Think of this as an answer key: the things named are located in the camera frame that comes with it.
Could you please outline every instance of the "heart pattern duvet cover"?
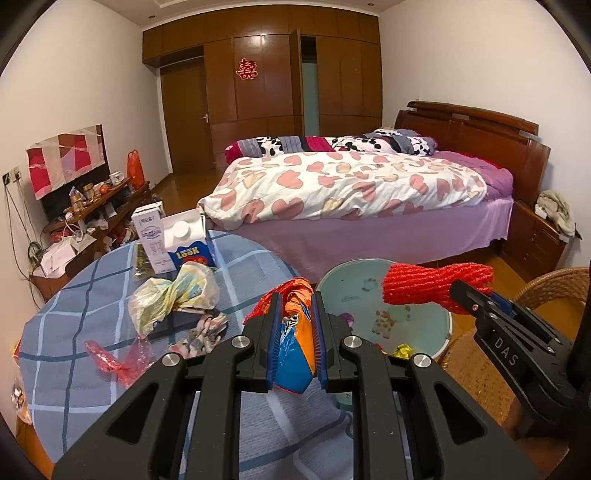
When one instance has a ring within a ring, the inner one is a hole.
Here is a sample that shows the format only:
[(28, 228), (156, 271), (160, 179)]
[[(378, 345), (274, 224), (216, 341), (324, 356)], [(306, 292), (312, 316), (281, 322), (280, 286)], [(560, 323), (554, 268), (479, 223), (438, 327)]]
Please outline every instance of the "heart pattern duvet cover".
[(265, 220), (358, 220), (476, 205), (485, 194), (479, 173), (444, 158), (304, 152), (234, 161), (199, 205), (234, 230)]

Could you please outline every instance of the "television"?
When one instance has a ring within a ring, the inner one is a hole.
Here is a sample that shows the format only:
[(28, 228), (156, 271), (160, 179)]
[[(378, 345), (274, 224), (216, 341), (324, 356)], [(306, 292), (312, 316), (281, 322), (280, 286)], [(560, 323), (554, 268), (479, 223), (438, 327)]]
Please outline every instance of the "television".
[(89, 183), (96, 185), (97, 183), (109, 179), (109, 174), (111, 172), (109, 170), (109, 161), (107, 159), (105, 140), (102, 134), (103, 130), (101, 125), (96, 126), (96, 133), (100, 138), (98, 147), (105, 162), (40, 198), (41, 207), (43, 208), (43, 212), (45, 213), (48, 222), (55, 220), (63, 214), (66, 208), (71, 206), (70, 190), (73, 186), (75, 186), (79, 192), (83, 193), (84, 185)]

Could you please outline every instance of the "purple bed sheet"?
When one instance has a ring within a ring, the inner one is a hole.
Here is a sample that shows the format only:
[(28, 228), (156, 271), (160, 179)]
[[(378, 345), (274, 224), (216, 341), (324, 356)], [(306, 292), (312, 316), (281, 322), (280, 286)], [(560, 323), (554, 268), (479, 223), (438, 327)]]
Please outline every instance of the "purple bed sheet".
[(444, 158), (464, 167), (476, 170), (486, 183), (485, 200), (509, 198), (513, 194), (513, 175), (506, 168), (497, 168), (494, 165), (477, 157), (467, 157), (456, 152), (435, 152), (434, 158)]
[(275, 252), (311, 283), (357, 258), (421, 264), (487, 247), (507, 238), (512, 198), (412, 215), (341, 219), (274, 220), (232, 231)]

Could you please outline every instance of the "blue plaid tablecloth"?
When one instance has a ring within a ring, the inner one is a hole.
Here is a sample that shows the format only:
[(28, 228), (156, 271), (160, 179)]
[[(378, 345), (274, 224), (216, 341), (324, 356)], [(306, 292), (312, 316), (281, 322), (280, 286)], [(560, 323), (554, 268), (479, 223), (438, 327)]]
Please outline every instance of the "blue plaid tablecloth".
[[(259, 244), (211, 232), (220, 287), (219, 310), (229, 315), (226, 337), (263, 294), (293, 278), (293, 269)], [(136, 332), (126, 300), (140, 285), (132, 275), (133, 246), (103, 256), (80, 272), (26, 325), (20, 367), (33, 425), (53, 462), (124, 392), (114, 375), (98, 371), (83, 342), (95, 340), (125, 358)], [(150, 334), (155, 356), (187, 335), (197, 316), (173, 312)], [(198, 406), (197, 395), (193, 415)], [(352, 419), (317, 380), (303, 395), (276, 389), (242, 394), (240, 479), (350, 480)], [(189, 433), (185, 449), (189, 445)], [(185, 463), (181, 466), (184, 478)]]

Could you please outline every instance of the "mug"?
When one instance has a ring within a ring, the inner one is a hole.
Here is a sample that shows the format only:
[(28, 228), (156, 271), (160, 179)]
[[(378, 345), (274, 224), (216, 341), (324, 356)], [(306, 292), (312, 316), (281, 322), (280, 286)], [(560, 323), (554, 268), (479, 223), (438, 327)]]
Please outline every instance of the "mug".
[(115, 173), (109, 175), (109, 178), (111, 179), (113, 186), (117, 186), (124, 180), (125, 174), (122, 171), (116, 171)]

